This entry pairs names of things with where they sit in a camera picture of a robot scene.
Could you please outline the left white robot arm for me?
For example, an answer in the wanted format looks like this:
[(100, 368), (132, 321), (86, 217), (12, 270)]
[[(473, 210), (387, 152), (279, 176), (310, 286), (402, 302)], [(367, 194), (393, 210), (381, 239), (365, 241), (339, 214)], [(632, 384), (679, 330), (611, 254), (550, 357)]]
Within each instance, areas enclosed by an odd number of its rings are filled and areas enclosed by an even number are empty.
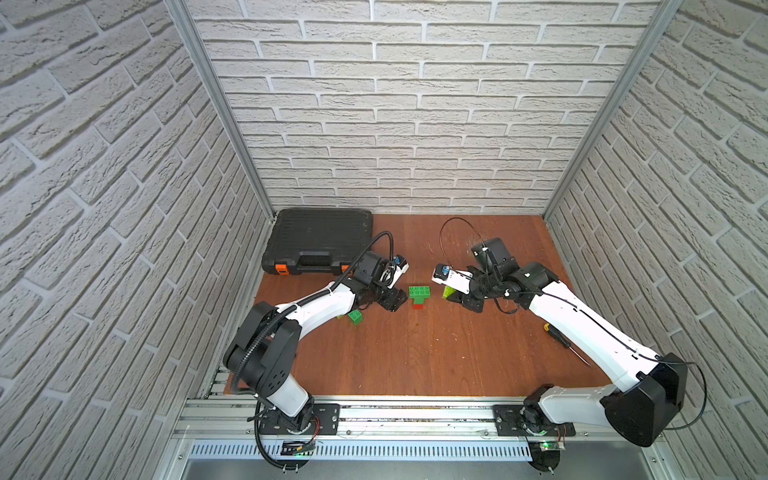
[(294, 302), (253, 306), (223, 356), (233, 373), (231, 390), (243, 381), (246, 390), (276, 408), (294, 432), (314, 418), (314, 398), (291, 375), (300, 340), (328, 321), (371, 303), (394, 312), (408, 299), (396, 287), (407, 260), (367, 251), (326, 287)]

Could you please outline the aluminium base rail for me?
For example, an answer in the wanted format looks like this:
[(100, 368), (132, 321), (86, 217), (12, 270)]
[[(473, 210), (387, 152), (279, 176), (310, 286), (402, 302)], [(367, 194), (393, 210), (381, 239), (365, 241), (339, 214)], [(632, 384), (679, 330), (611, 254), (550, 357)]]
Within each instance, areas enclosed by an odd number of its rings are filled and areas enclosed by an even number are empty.
[(515, 417), (520, 397), (320, 396), (307, 429), (293, 434), (277, 411), (226, 393), (225, 378), (217, 375), (210, 396), (186, 402), (161, 474), (180, 475), (192, 460), (257, 460), (262, 451), (286, 468), (312, 460), (527, 462), (582, 444), (629, 444), (608, 426), (526, 426)]

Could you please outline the black plastic tool case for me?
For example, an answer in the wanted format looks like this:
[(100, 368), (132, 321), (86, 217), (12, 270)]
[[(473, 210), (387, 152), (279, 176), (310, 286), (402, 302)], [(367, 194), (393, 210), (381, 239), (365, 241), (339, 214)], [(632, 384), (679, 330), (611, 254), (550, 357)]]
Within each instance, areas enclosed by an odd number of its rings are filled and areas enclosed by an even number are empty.
[(261, 259), (272, 275), (340, 275), (372, 239), (373, 214), (356, 208), (281, 210)]

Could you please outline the small green lego brick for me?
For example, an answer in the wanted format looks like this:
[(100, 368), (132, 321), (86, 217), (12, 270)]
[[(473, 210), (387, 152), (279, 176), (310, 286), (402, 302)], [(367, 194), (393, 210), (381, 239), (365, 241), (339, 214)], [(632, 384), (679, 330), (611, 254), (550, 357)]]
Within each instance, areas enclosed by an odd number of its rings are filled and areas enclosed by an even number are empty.
[(359, 325), (363, 321), (363, 314), (360, 310), (350, 311), (347, 317), (354, 325)]

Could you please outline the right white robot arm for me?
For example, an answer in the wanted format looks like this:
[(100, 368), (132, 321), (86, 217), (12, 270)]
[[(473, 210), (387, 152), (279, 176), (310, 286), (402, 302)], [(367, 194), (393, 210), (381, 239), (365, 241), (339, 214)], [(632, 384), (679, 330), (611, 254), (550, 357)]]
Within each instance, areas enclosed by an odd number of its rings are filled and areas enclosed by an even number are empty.
[(528, 398), (534, 411), (552, 424), (610, 426), (634, 445), (651, 446), (682, 410), (687, 362), (623, 333), (543, 265), (519, 266), (501, 239), (472, 253), (477, 264), (466, 272), (435, 269), (434, 281), (454, 289), (452, 301), (480, 313), (488, 300), (511, 300), (557, 329), (610, 380), (603, 387), (543, 386)]

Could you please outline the black yellow screwdriver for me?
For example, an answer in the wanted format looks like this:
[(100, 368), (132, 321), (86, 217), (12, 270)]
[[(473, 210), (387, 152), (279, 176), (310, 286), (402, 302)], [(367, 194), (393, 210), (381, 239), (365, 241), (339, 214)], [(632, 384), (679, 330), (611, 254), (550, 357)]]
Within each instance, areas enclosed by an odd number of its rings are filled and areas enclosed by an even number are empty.
[(557, 329), (556, 327), (554, 327), (550, 323), (545, 323), (544, 324), (544, 330), (547, 332), (547, 334), (551, 338), (553, 338), (555, 341), (557, 341), (565, 349), (570, 350), (585, 365), (587, 365), (588, 367), (591, 366), (591, 364), (582, 355), (580, 355), (576, 351), (576, 349), (572, 346), (572, 342), (559, 329)]

